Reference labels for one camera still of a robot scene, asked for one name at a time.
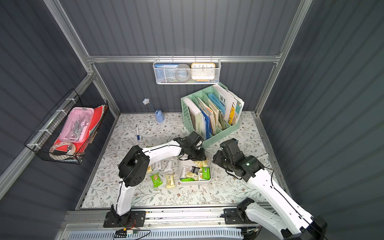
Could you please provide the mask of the white cookie packet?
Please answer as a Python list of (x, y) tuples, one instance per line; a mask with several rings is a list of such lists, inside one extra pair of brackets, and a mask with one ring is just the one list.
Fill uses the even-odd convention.
[(159, 162), (156, 162), (153, 164), (153, 170), (154, 171), (161, 171), (163, 168), (162, 168), (162, 162), (159, 161)]
[(172, 172), (174, 170), (174, 160), (167, 160), (166, 167), (164, 169), (165, 172)]

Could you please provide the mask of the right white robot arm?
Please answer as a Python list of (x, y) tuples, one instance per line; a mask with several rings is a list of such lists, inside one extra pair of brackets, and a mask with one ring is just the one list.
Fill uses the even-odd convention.
[(275, 210), (272, 213), (251, 198), (245, 198), (233, 213), (224, 214), (226, 219), (257, 223), (281, 240), (326, 239), (327, 222), (322, 217), (314, 218), (297, 204), (256, 157), (244, 155), (236, 139), (221, 143), (220, 148), (213, 157), (213, 163), (228, 175), (252, 185)]

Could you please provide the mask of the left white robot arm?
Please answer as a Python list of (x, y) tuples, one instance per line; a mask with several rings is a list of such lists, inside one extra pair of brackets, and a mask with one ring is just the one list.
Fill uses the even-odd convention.
[(148, 167), (159, 161), (181, 157), (182, 160), (205, 161), (205, 149), (202, 148), (203, 137), (192, 132), (189, 136), (177, 137), (172, 141), (150, 148), (133, 146), (120, 162), (120, 187), (116, 203), (111, 206), (111, 213), (118, 221), (129, 220), (136, 186), (147, 174)]

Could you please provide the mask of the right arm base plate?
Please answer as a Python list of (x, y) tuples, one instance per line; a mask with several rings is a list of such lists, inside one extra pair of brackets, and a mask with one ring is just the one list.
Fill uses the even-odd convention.
[(221, 217), (225, 219), (227, 225), (245, 224), (250, 222), (245, 210), (241, 208), (224, 209), (224, 213), (221, 214)]

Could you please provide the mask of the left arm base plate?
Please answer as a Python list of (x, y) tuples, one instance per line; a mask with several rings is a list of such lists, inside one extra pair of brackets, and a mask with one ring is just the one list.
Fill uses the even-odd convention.
[(145, 211), (130, 211), (129, 213), (118, 216), (116, 213), (109, 211), (106, 214), (103, 223), (104, 228), (131, 228), (143, 227), (146, 219)]

